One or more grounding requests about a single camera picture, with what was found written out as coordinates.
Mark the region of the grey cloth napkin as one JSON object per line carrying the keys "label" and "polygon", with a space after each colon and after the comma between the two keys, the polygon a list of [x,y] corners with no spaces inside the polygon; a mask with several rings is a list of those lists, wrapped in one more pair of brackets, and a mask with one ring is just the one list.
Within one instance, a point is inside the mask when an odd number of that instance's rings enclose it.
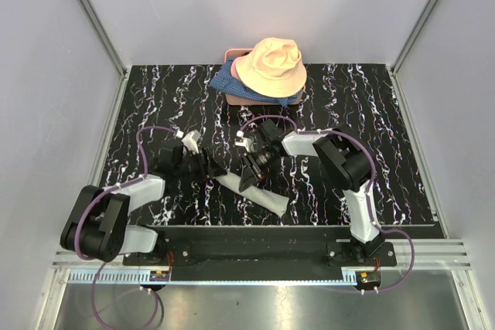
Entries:
{"label": "grey cloth napkin", "polygon": [[220,175],[215,178],[223,187],[245,199],[252,201],[255,204],[269,210],[278,217],[282,217],[288,206],[289,198],[268,190],[259,189],[254,186],[248,187],[246,190],[239,189],[241,177],[232,172],[227,172],[225,175]]}

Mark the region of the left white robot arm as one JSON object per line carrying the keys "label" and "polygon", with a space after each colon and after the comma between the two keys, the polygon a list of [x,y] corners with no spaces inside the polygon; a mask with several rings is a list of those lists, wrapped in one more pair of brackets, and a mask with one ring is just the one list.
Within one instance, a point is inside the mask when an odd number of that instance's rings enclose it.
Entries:
{"label": "left white robot arm", "polygon": [[163,262],[167,246],[159,241],[159,234],[149,227],[129,226],[129,213],[160,200],[167,182],[206,181],[226,175],[227,170],[207,148],[195,153],[177,142],[161,148],[149,170],[124,185],[84,186],[60,235],[61,247],[105,263],[130,253],[140,253],[151,265]]}

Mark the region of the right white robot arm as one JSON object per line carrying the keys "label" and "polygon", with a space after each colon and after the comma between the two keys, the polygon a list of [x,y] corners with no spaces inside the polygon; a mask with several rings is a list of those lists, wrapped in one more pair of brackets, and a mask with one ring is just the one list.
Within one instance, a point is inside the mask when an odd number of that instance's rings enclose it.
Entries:
{"label": "right white robot arm", "polygon": [[267,177],[270,165],[280,158],[315,157],[329,176],[329,182],[343,191],[350,215],[350,242],[343,258],[360,265],[371,264],[384,243],[374,205],[376,166],[370,152],[347,125],[316,131],[283,131],[274,115],[262,115],[257,126],[262,146],[251,148],[244,131],[237,133],[237,146],[246,148],[241,164],[239,189],[244,191]]}

